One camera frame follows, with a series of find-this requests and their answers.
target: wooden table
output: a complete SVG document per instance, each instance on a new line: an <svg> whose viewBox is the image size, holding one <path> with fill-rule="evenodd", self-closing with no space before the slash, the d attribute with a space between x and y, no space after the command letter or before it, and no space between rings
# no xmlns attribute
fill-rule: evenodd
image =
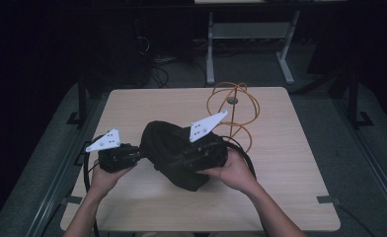
<svg viewBox="0 0 387 237"><path fill-rule="evenodd" d="M328 192L287 92L276 87L248 88L248 92L261 107L259 117L246 126L253 136L249 155L259 182L301 229L339 229L333 205L318 203L317 197L327 196ZM138 146L146 124L152 120L190 126L208 117L206 101L211 93L212 88L113 91L95 137L116 127L121 142ZM222 94L211 98L213 114L222 98ZM239 94L238 99L235 121L251 119L252 104L244 95ZM224 108L231 113L230 106ZM214 130L220 135L228 131L228 126ZM235 138L248 146L246 133ZM91 154L90 164L95 159L96 152ZM81 172L72 195L82 198L85 193ZM78 207L67 204L62 229L67 228ZM154 170L147 159L119 180L100 205L97 220L101 230L110 231L262 230L254 206L240 192L215 179L197 192L182 190Z"/></svg>

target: human hand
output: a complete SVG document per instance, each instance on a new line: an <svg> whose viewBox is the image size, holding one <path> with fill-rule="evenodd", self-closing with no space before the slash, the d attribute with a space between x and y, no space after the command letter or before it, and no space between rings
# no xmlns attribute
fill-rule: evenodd
<svg viewBox="0 0 387 237"><path fill-rule="evenodd" d="M94 162L94 166L92 184L89 192L94 193L99 198L104 198L108 192L114 188L117 181L135 167L133 166L114 173L108 173L101 169L99 160Z"/></svg>
<svg viewBox="0 0 387 237"><path fill-rule="evenodd" d="M256 185L259 186L243 157L237 151L230 148L227 149L227 152L227 161L223 167L198 171L198 173L216 177L226 186L242 193L252 191Z"/></svg>

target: copper wire sculpture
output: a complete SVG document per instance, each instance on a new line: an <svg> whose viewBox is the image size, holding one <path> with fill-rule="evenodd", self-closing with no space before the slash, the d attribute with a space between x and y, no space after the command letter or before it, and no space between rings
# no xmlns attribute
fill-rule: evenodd
<svg viewBox="0 0 387 237"><path fill-rule="evenodd" d="M209 108L209 103L210 103L210 100L211 98L213 98L215 95L219 94L219 93L223 93L223 92L226 92L226 96L223 100L223 102L221 103L219 109L218 109L218 113L221 112L221 110L223 109L224 105L228 104L232 107L232 110L231 110L231 120L229 121L222 121L218 126L220 125L228 125L230 126L230 134L228 135L228 139L229 140L234 140L234 136L240 131L240 130L244 130L248 136L249 136L249 146L247 149L245 149L246 152L248 152L251 148L252 148L252 144L253 144L253 139L252 139L252 134L250 133L250 131L245 127L245 125L253 122L254 120L256 120L261 112L261 107L259 105L259 102L258 100L256 100L256 98L254 96L252 96L248 91L247 91L247 85L245 83L239 83L239 84L235 84L235 83L232 83L232 82L221 82L219 84L217 84L214 89L212 90L212 94L208 97L208 100L206 101L206 109L208 110L208 113L210 115L213 115L214 113L211 112L210 108ZM234 116L235 116L235 112L236 112L236 105L237 103L239 102L238 100L238 93L243 93L245 94L250 102L252 103L253 105L253 108L254 108L254 114L253 114L253 118L248 120L248 121L245 121L245 122L236 122L234 121Z"/></svg>

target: floor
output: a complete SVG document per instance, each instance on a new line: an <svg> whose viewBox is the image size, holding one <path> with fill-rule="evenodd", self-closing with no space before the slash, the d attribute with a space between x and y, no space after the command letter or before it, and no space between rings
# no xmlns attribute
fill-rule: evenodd
<svg viewBox="0 0 387 237"><path fill-rule="evenodd" d="M314 49L311 43L297 42L290 49L287 62L295 79L292 85L283 80L274 54L282 41L245 41L240 46L221 42L225 43L225 48L236 53L221 53L215 57L216 83L245 82L251 87L277 86L294 92L322 77L306 73ZM157 62L169 58L163 56ZM151 79L144 88L204 86L203 54L193 62L174 61L158 68L152 69ZM332 99L328 94L331 85L329 81L304 95L291 95L326 187L342 204L337 206L342 223L338 231L307 234L370 236L365 226L372 236L387 236L387 190L382 188L383 180L381 184L378 179L382 171L387 178L387 117L375 96L359 85L358 110L366 112L374 126L353 129L346 116L347 95ZM64 199L81 169L80 149L85 141L92 140L108 95L87 99L89 116L84 125L78 127L67 124L70 115L78 111L77 86L70 88L0 213L0 236L62 235L59 222L65 209ZM382 169L376 169L377 166L372 165L375 162ZM101 232L101 236L131 234Z"/></svg>

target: forearm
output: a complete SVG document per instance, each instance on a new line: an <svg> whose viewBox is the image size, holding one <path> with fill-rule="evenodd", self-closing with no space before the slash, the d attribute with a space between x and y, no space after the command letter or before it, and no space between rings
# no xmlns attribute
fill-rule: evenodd
<svg viewBox="0 0 387 237"><path fill-rule="evenodd" d="M259 218L270 237L306 236L282 211L271 196L260 185L245 192L258 211Z"/></svg>
<svg viewBox="0 0 387 237"><path fill-rule="evenodd" d="M80 207L64 233L64 236L90 236L92 227L95 223L98 206L101 201L102 198L99 195L89 191L80 204Z"/></svg>

